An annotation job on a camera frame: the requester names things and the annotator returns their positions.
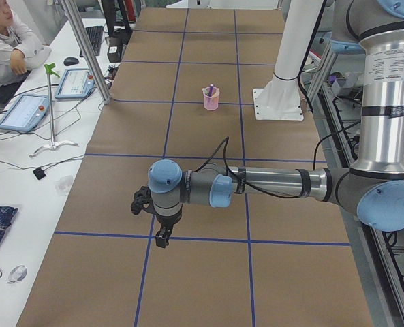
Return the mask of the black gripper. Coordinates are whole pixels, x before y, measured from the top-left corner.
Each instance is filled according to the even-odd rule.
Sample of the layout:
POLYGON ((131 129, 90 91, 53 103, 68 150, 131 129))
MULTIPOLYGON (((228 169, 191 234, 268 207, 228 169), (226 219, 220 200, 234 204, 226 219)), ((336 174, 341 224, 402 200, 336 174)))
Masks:
POLYGON ((156 233, 155 244, 157 247, 169 245, 172 226, 177 224, 182 217, 182 204, 177 203, 170 208, 161 207, 153 201, 150 189, 147 186, 141 186, 134 194, 130 209, 134 215, 138 215, 141 211, 154 215, 160 225, 164 226, 164 230, 156 233))

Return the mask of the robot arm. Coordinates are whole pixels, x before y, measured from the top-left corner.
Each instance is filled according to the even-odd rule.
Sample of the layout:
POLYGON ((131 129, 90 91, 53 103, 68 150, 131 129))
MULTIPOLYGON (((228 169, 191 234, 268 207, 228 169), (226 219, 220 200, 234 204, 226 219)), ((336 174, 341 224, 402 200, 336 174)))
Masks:
POLYGON ((312 197, 336 204, 383 232, 404 228, 404 1, 336 1, 332 43, 359 45, 366 53, 360 143, 348 168, 272 170, 218 166, 209 161, 181 170, 155 162, 131 211, 153 214, 155 241, 169 243, 184 204, 223 208, 233 193, 277 198, 312 197))

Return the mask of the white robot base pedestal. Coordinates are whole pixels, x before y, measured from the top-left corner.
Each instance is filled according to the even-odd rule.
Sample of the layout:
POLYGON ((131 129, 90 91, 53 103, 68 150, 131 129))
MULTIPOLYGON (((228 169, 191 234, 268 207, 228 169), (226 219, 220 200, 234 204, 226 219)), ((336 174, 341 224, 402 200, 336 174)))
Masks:
POLYGON ((302 121, 298 82, 314 29, 325 2, 291 0, 273 77, 263 89, 253 90, 255 118, 260 121, 302 121))

